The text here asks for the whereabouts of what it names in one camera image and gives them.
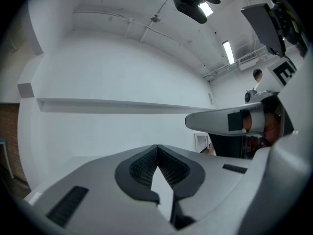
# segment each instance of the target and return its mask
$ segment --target brick wall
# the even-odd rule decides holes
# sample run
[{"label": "brick wall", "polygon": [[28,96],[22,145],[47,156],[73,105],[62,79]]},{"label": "brick wall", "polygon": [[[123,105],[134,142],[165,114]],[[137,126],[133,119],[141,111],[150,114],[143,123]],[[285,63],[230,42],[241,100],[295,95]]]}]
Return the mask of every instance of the brick wall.
[{"label": "brick wall", "polygon": [[[18,147],[18,104],[0,104],[0,138],[6,139],[6,150],[13,175],[26,181]],[[7,169],[4,151],[0,146],[0,166]]]}]

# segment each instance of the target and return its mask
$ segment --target ceiling light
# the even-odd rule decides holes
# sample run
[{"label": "ceiling light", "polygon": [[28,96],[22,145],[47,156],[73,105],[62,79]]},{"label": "ceiling light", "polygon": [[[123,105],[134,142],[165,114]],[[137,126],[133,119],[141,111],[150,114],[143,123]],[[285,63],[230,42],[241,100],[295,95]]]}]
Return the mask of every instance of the ceiling light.
[{"label": "ceiling light", "polygon": [[211,15],[213,13],[212,9],[210,8],[210,6],[207,4],[207,2],[205,3],[200,3],[199,7],[202,9],[202,11],[205,13],[205,16],[208,17],[209,15]]},{"label": "ceiling light", "polygon": [[229,41],[224,42],[223,46],[224,46],[224,49],[226,51],[229,64],[232,65],[233,63],[235,63],[235,60],[234,60],[234,55],[233,55],[233,52],[231,50]]}]

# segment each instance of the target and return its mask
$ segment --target white ceiling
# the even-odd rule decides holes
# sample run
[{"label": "white ceiling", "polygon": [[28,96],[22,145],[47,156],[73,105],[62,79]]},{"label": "white ceiling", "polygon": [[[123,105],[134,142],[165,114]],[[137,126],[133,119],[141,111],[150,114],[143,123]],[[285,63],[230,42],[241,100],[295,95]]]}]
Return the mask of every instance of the white ceiling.
[{"label": "white ceiling", "polygon": [[[151,16],[167,0],[81,0],[73,13],[73,29],[111,32],[140,41]],[[230,41],[235,59],[253,50],[255,37],[240,9],[269,0],[221,0],[209,4],[213,14],[199,24],[178,12],[173,0],[160,11],[161,22],[151,25],[143,43],[181,60],[197,73],[208,74],[228,63],[222,43]]]}]

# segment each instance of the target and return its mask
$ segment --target black camera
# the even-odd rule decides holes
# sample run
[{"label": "black camera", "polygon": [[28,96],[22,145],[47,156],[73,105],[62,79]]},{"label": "black camera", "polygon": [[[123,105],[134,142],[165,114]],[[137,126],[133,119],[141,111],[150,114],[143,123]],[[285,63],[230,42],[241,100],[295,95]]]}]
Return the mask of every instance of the black camera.
[{"label": "black camera", "polygon": [[207,18],[204,12],[199,8],[199,5],[205,1],[215,4],[221,3],[220,0],[174,0],[174,5],[179,12],[191,17],[200,24],[204,24]]}]

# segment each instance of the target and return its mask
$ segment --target black rubber strip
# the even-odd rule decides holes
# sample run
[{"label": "black rubber strip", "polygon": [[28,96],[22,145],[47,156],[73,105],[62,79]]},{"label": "black rubber strip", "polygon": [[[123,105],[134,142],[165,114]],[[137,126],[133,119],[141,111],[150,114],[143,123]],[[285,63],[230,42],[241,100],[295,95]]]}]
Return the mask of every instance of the black rubber strip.
[{"label": "black rubber strip", "polygon": [[235,166],[235,165],[231,165],[231,164],[224,164],[222,168],[226,169],[226,170],[239,172],[242,174],[245,174],[246,170],[248,170],[248,168],[243,168],[243,167],[239,167],[239,166]]},{"label": "black rubber strip", "polygon": [[57,225],[64,227],[72,217],[89,190],[84,187],[73,187],[69,193],[46,215]]}]

